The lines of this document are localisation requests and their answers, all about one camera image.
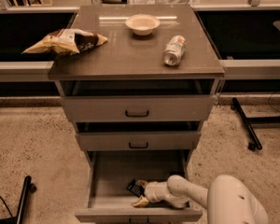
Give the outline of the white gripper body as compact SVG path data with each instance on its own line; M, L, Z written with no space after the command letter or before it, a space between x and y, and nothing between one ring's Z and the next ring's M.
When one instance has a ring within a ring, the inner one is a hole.
M145 186L145 197L151 203L168 201L172 198L172 193L168 189L166 182L148 182Z

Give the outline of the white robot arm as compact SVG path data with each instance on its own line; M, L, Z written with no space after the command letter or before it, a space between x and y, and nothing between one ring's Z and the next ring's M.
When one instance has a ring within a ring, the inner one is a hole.
M268 214L260 201L237 178L219 175L204 188L180 175L171 175L166 181L137 180L131 193L139 199L133 207L147 207L150 203L167 202L173 208L183 209L193 200L207 210L208 224L269 224Z

